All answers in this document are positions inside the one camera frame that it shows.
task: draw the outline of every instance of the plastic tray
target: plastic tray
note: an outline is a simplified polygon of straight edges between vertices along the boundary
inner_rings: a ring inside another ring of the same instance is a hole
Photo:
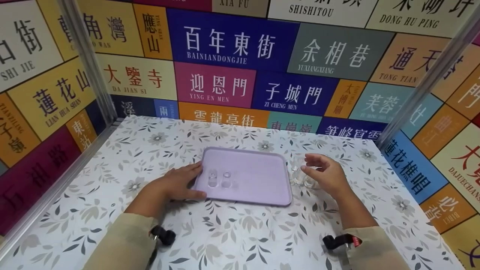
[[[278,154],[207,147],[202,165],[193,189],[209,198],[277,206],[292,201],[286,162]],[[209,177],[213,170],[216,184]]]

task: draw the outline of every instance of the table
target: table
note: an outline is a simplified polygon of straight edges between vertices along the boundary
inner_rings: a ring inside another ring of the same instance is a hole
[[[292,160],[339,161],[355,193],[412,269],[463,269],[370,140],[154,117],[126,118],[7,259],[5,269],[81,269],[115,218],[149,181],[196,162],[208,146],[265,151]],[[350,269],[322,238],[341,232],[335,201],[292,184],[287,208],[207,199],[169,205],[177,233],[158,270]]]

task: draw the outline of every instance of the sign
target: sign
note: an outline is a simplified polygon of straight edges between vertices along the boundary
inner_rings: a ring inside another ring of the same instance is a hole
[[[265,18],[269,0],[212,0],[212,10],[218,13]]]
[[[348,118],[366,85],[367,82],[340,80],[325,116]]]
[[[85,111],[88,114],[88,118],[90,118],[90,121],[92,122],[95,132],[97,135],[100,135],[102,131],[105,130],[107,125],[105,124],[105,120],[103,119],[103,115],[100,111],[97,100],[94,100],[88,104],[87,107],[85,107]]]
[[[389,123],[413,90],[405,86],[368,83],[350,118]]]
[[[364,28],[377,0],[276,0],[269,18]]]
[[[419,204],[447,184],[445,177],[401,131],[382,153]]]
[[[267,127],[269,111],[179,102],[180,118],[241,126]]]
[[[338,79],[257,72],[252,108],[323,116]]]
[[[423,127],[442,104],[441,100],[432,94],[428,94],[422,103],[415,108],[410,119],[402,126],[402,131],[405,135],[410,139],[415,136],[418,130]]]
[[[368,81],[394,33],[301,24],[288,72]]]
[[[8,94],[42,141],[95,99],[78,57]]]
[[[142,98],[177,99],[173,62],[97,54],[108,92]]]
[[[165,8],[133,5],[145,57],[172,60]]]
[[[470,74],[446,103],[470,120],[480,112],[480,66]]]
[[[432,163],[480,211],[480,128],[469,124],[435,157]]]
[[[118,117],[129,115],[156,116],[154,99],[110,95]]]
[[[431,159],[467,125],[468,119],[444,104],[413,137],[412,142]]]
[[[255,70],[175,62],[179,101],[250,108]]]
[[[465,221],[442,234],[445,242],[460,260],[465,270],[476,270],[480,265],[480,216]]]
[[[6,93],[0,94],[0,159],[12,167],[40,140]]]
[[[442,101],[447,99],[462,84],[480,63],[480,47],[468,45],[462,55],[450,66],[450,69],[443,75],[442,79],[432,90],[437,98]]]
[[[376,140],[386,126],[384,123],[323,117],[317,134]]]
[[[379,0],[367,28],[454,37],[478,3],[475,0]]]
[[[472,123],[476,124],[477,127],[480,127],[480,113],[472,120]]]
[[[417,86],[448,41],[439,37],[397,34],[370,80],[400,86]]]
[[[451,184],[447,184],[433,194],[420,207],[439,233],[445,232],[476,214],[472,206]]]
[[[212,11],[212,0],[134,0],[133,2],[168,8]]]
[[[284,112],[270,112],[267,128],[315,133],[322,118]]]
[[[8,170],[7,166],[0,161],[0,176]]]
[[[62,63],[35,1],[2,4],[0,25],[0,93]]]
[[[480,33],[477,35],[477,37],[473,40],[473,44],[477,44],[480,46]]]
[[[144,55],[132,4],[82,0],[78,5],[96,52]]]
[[[299,24],[168,9],[173,59],[285,72]]]
[[[78,52],[75,49],[72,32],[67,27],[67,23],[65,22],[66,18],[61,13],[57,1],[38,0],[37,2],[63,60],[67,61],[77,56]]]
[[[88,118],[88,114],[85,110],[82,110],[70,119],[66,126],[78,148],[82,152],[87,150],[96,139],[95,129],[93,128],[92,122],[90,122],[90,118]]]
[[[80,156],[61,127],[0,177],[0,234],[5,235]]]
[[[155,113],[160,118],[179,118],[178,102],[172,100],[155,99]]]

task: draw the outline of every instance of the hand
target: hand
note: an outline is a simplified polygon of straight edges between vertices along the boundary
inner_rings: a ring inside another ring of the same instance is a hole
[[[307,166],[302,166],[301,170],[317,181],[333,199],[353,193],[340,163],[320,154],[306,154],[305,161]]]
[[[153,180],[150,184],[156,190],[162,192],[167,199],[204,199],[207,196],[205,192],[187,188],[188,183],[195,178],[202,169],[200,162],[178,169],[171,169],[164,176]]]

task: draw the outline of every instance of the sleeve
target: sleeve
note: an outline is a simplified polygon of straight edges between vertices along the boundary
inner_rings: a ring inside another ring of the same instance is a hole
[[[347,251],[352,270],[410,269],[382,228],[378,226],[350,228],[346,229],[345,233],[362,240],[360,246],[352,245],[352,248]]]
[[[122,213],[108,229],[84,270],[145,269],[155,249],[155,241],[148,233],[157,224],[154,218]]]

